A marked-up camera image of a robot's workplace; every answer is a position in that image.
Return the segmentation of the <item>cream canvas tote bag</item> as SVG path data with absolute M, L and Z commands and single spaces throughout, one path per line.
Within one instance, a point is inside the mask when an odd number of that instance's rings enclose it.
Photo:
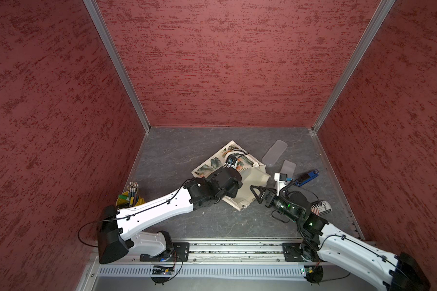
M 248 208 L 256 200 L 250 187 L 263 187 L 270 178 L 266 166 L 233 140 L 196 167 L 192 175 L 195 178 L 212 178 L 220 171 L 233 177 L 240 186 L 222 198 L 238 211 Z

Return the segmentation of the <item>frosted translucent pencil case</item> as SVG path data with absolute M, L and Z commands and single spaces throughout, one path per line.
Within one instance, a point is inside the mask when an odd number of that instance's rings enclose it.
M 262 158 L 262 163 L 265 166 L 272 167 L 280 159 L 287 147 L 287 143 L 277 140 Z

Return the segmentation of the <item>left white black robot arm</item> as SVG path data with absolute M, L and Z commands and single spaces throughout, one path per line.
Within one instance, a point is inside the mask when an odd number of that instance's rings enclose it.
M 114 263 L 129 253 L 168 257 L 173 251 L 170 235 L 165 231 L 146 233 L 145 229 L 172 217 L 212 206 L 226 196 L 234 198 L 242 185 L 237 170 L 220 168 L 206 178 L 187 179 L 171 194 L 140 206 L 105 207 L 98 222 L 99 263 Z

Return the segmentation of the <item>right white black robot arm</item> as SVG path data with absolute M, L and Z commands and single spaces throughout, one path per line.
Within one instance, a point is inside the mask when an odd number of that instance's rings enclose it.
M 383 251 L 348 235 L 316 215 L 300 191 L 278 194 L 275 189 L 251 186 L 259 204 L 296 223 L 303 241 L 300 255 L 309 262 L 326 262 L 370 283 L 379 291 L 428 291 L 431 283 L 409 254 Z

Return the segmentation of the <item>yellow pencil cup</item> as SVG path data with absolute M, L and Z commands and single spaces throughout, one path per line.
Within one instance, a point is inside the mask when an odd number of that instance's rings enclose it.
M 140 206 L 145 203 L 145 200 L 139 194 L 139 184 L 130 182 L 127 185 L 127 190 L 118 196 L 116 206 L 119 209 Z

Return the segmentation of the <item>blue black stapler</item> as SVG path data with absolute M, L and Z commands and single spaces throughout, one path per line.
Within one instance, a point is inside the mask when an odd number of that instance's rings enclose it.
M 307 172 L 304 174 L 301 174 L 294 182 L 294 184 L 297 187 L 302 187 L 303 185 L 309 183 L 310 181 L 312 181 L 313 179 L 317 178 L 319 176 L 319 171 L 318 170 L 313 170 L 311 172 Z

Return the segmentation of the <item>red white striped sock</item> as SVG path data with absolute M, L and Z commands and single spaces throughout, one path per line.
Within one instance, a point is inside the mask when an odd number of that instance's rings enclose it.
M 311 205 L 311 212 L 315 215 L 322 216 L 332 212 L 332 207 L 329 202 L 322 200 Z

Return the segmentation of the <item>left small circuit board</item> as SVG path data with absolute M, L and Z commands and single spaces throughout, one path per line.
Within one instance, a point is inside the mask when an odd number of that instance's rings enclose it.
M 153 266 L 152 275 L 166 275 L 171 276 L 175 273 L 173 266 Z

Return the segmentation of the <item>aluminium front rail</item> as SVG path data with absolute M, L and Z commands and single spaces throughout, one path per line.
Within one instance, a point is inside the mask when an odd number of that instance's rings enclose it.
M 167 242 L 165 238 L 143 234 L 139 240 L 133 240 L 138 246 L 128 250 L 127 255 L 117 259 L 113 264 L 149 264 L 155 262 L 141 262 L 140 255 L 147 254 L 155 257 L 172 246 L 173 242 L 190 243 L 188 264 L 306 264 L 315 262 L 285 261 L 283 243 L 302 243 L 301 238 L 186 238 L 174 239 Z M 333 265 L 326 259 L 319 257 L 322 265 Z

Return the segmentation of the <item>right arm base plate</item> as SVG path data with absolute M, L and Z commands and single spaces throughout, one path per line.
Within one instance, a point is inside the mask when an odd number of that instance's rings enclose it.
M 296 262 L 319 262 L 319 257 L 317 252 L 308 246 L 305 242 L 302 243 L 283 243 L 283 255 L 285 261 L 288 263 Z

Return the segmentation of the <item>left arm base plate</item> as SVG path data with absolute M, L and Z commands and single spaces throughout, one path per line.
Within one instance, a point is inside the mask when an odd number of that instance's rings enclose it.
M 147 254 L 140 255 L 141 262 L 174 262 L 180 259 L 182 262 L 187 262 L 189 257 L 190 243 L 188 242 L 173 242 L 172 246 L 167 246 L 166 250 L 159 255 L 152 257 Z

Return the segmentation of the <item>left aluminium corner post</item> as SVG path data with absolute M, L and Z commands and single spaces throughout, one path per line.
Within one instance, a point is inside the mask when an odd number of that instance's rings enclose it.
M 124 89 L 135 109 L 135 112 L 143 125 L 144 131 L 149 133 L 151 130 L 151 124 L 147 118 L 147 115 L 141 105 L 140 99 L 135 91 L 129 74 L 123 64 L 123 61 L 118 53 L 115 43 L 110 35 L 109 29 L 103 19 L 102 13 L 98 7 L 98 4 L 94 0 L 84 0 L 83 1 L 91 20 L 102 40 L 102 43 L 114 65 L 114 68 L 119 76 L 119 79 L 124 86 Z

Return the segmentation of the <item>aluminium corner post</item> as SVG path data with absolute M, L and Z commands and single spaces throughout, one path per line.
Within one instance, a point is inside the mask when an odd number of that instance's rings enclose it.
M 374 39 L 377 32 L 381 28 L 390 10 L 393 8 L 395 2 L 396 2 L 395 0 L 381 0 L 379 2 L 379 5 L 377 6 L 371 20 L 369 21 L 365 31 L 363 32 L 359 42 L 357 43 L 349 61 L 347 62 L 345 68 L 343 69 L 340 78 L 336 82 L 336 85 L 334 86 L 331 94 L 329 95 L 327 102 L 325 103 L 322 111 L 320 112 L 319 116 L 315 120 L 314 125 L 312 126 L 311 131 L 313 137 L 315 137 L 318 134 L 320 128 L 322 127 L 323 123 L 328 117 L 331 109 L 335 105 L 339 96 L 343 92 L 343 89 L 345 88 L 351 76 L 353 75 L 356 68 L 358 67 L 364 54 L 366 53 L 367 49 L 372 43 L 372 40 Z
M 135 112 L 143 125 L 144 131 L 149 133 L 151 130 L 151 124 L 147 118 L 147 115 L 141 105 L 140 99 L 135 91 L 129 74 L 123 64 L 123 61 L 118 53 L 115 43 L 110 35 L 109 29 L 103 19 L 102 13 L 98 7 L 98 4 L 94 0 L 84 0 L 83 1 L 91 20 L 102 40 L 102 43 L 114 65 L 114 68 L 119 76 L 119 79 L 124 86 L 124 89 L 135 109 Z

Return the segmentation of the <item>right aluminium corner post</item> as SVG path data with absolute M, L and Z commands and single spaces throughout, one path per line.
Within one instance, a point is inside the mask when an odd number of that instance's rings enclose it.
M 347 62 L 345 68 L 343 69 L 340 78 L 336 82 L 336 85 L 334 86 L 331 94 L 329 95 L 327 102 L 325 103 L 322 111 L 320 112 L 319 116 L 315 120 L 314 125 L 312 126 L 311 131 L 313 137 L 315 137 L 318 134 L 320 128 L 322 127 L 323 123 L 328 117 L 331 109 L 335 105 L 339 96 L 343 92 L 343 89 L 345 88 L 351 76 L 353 75 L 356 68 L 358 67 L 364 54 L 366 53 L 367 49 L 372 43 L 372 40 L 374 39 L 377 32 L 381 28 L 390 10 L 393 8 L 395 2 L 396 2 L 395 0 L 381 0 L 379 2 L 379 5 L 377 6 L 371 20 L 369 21 L 365 31 L 363 32 L 359 42 L 357 43 L 349 61 Z

